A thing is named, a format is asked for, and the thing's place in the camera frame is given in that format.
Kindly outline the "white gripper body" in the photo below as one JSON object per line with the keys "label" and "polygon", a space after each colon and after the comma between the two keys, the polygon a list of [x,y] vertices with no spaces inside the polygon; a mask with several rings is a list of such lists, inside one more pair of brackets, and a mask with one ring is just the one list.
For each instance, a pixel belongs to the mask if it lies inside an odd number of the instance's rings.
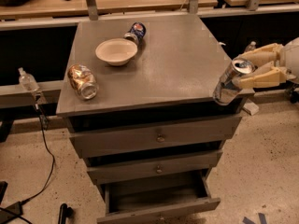
{"label": "white gripper body", "polygon": [[287,68],[287,79],[299,84],[299,37],[281,49],[280,65]]}

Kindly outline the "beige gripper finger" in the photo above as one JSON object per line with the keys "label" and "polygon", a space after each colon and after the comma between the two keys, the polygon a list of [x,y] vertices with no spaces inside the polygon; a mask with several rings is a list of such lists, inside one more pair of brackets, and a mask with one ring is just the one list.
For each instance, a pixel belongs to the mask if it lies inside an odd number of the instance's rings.
{"label": "beige gripper finger", "polygon": [[273,62],[274,66],[279,66],[280,51],[282,48],[283,46],[281,44],[272,43],[251,51],[243,52],[236,56],[236,58],[251,61],[257,67],[261,67],[270,62]]}
{"label": "beige gripper finger", "polygon": [[295,81],[296,74],[285,66],[276,67],[273,62],[262,65],[253,73],[237,80],[240,89],[276,87],[286,81]]}

